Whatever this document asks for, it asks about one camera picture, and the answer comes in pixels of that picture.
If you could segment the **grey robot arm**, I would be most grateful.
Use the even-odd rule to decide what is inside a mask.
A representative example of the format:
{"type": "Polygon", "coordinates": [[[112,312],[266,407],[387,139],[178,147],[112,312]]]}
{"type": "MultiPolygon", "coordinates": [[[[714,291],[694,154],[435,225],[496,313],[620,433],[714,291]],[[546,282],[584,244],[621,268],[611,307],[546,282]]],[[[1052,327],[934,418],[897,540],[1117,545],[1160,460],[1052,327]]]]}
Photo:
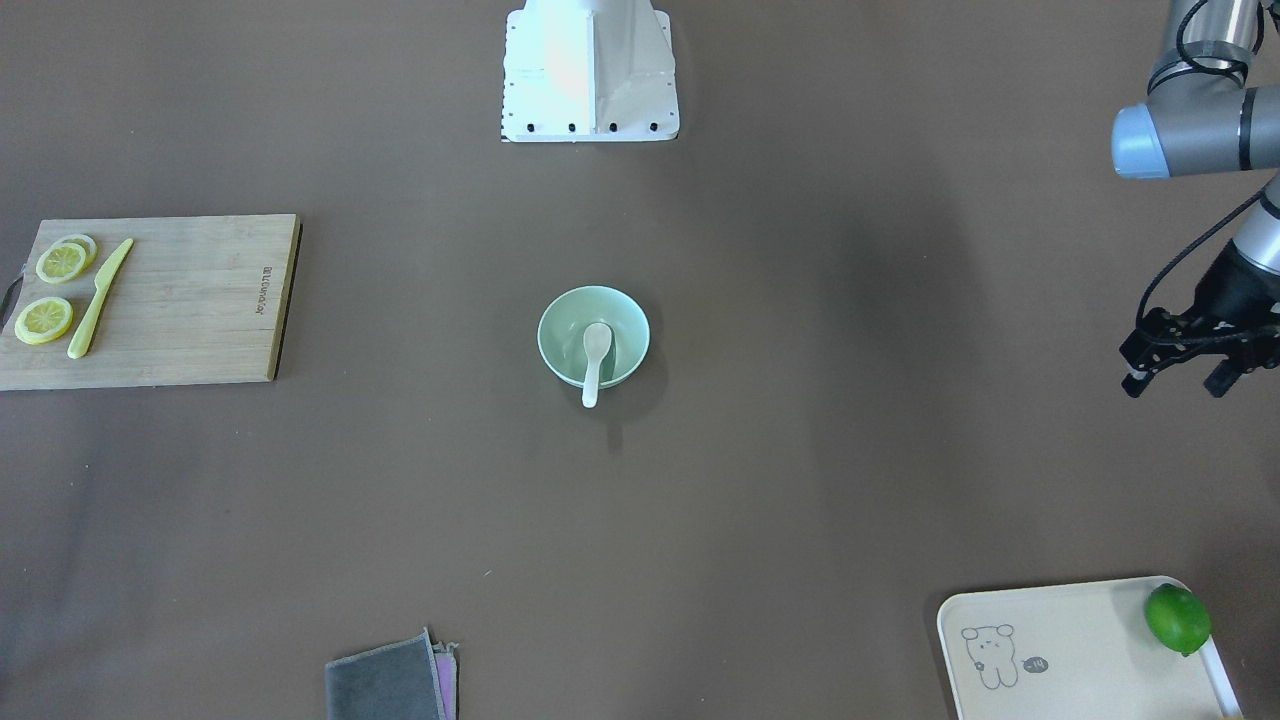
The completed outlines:
{"type": "MultiPolygon", "coordinates": [[[[1175,1],[1142,104],[1115,118],[1111,154],[1128,179],[1157,181],[1276,169],[1279,90],[1253,86],[1251,67],[1275,1],[1175,1]]],[[[1137,398],[1153,378],[1199,356],[1219,365],[1204,380],[1215,397],[1242,377],[1277,366],[1279,190],[1271,179],[1213,224],[1236,222],[1181,313],[1155,307],[1146,290],[1120,346],[1123,388],[1137,398]]]]}

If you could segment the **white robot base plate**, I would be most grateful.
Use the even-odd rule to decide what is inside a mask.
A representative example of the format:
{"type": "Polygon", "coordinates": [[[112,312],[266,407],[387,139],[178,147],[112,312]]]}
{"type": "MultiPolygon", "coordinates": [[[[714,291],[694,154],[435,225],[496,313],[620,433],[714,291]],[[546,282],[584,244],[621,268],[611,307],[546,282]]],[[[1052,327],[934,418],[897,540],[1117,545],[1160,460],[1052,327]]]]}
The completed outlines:
{"type": "Polygon", "coordinates": [[[678,137],[671,18],[649,1],[526,1],[506,17],[500,140],[678,137]]]}

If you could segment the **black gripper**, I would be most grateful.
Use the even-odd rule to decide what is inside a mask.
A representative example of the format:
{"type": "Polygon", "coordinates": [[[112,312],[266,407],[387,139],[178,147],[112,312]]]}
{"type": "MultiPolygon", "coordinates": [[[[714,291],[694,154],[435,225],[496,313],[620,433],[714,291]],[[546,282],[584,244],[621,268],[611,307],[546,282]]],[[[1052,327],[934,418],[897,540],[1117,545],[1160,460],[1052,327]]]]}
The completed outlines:
{"type": "Polygon", "coordinates": [[[1120,346],[1125,395],[1139,398],[1160,373],[1199,355],[1224,359],[1204,379],[1215,398],[1245,374],[1277,368],[1277,274],[1262,269],[1229,241],[1196,286],[1192,305],[1174,313],[1143,306],[1120,346]]]}

